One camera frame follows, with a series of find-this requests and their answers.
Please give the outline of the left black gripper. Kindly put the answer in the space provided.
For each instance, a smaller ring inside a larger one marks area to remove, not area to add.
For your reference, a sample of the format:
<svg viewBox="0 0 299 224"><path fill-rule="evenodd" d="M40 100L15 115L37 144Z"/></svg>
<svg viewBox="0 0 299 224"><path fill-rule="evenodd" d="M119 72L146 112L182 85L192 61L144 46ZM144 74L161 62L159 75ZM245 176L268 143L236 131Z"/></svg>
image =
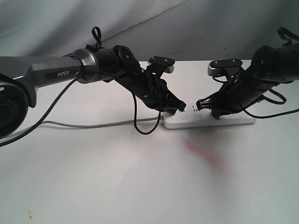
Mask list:
<svg viewBox="0 0 299 224"><path fill-rule="evenodd" d="M171 66L150 64L145 69L137 65L131 69L121 68L116 73L116 82L138 97L148 108L175 114L183 112L186 103L178 99L161 78L163 73L172 73Z"/></svg>

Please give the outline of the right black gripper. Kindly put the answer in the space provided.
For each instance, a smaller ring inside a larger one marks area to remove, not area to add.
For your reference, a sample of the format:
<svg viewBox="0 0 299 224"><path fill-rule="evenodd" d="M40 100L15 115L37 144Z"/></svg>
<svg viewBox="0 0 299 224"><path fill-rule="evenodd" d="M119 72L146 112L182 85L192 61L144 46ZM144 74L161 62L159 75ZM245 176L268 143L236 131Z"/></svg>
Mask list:
<svg viewBox="0 0 299 224"><path fill-rule="evenodd" d="M259 98L259 80L244 72L229 81L217 94L209 95L196 102L197 109L209 109L213 118L222 116L221 112L239 113Z"/></svg>

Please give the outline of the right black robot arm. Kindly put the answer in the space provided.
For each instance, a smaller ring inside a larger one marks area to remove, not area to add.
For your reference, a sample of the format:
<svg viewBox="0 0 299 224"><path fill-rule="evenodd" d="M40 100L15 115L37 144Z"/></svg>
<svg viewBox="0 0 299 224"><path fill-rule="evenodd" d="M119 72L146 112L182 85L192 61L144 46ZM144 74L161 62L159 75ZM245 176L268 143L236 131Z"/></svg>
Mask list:
<svg viewBox="0 0 299 224"><path fill-rule="evenodd" d="M264 93L273 87L298 80L299 45L262 46L247 69L236 58L211 61L208 75L227 80L217 92L198 100L197 109L209 109L215 118L240 113L264 100Z"/></svg>

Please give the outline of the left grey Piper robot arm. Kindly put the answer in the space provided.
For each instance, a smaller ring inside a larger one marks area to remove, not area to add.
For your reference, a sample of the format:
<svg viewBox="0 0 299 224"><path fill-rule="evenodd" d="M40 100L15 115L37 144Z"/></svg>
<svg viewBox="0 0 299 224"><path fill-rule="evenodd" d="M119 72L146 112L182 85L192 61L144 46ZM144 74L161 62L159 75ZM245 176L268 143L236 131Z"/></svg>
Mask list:
<svg viewBox="0 0 299 224"><path fill-rule="evenodd" d="M186 104L161 78L172 73L175 61L152 57L142 68L131 50L122 45L98 48L94 45L65 56L3 56L0 59L0 135L19 128L28 109L36 106L39 88L75 79L89 84L116 81L131 91L148 108L175 114Z"/></svg>

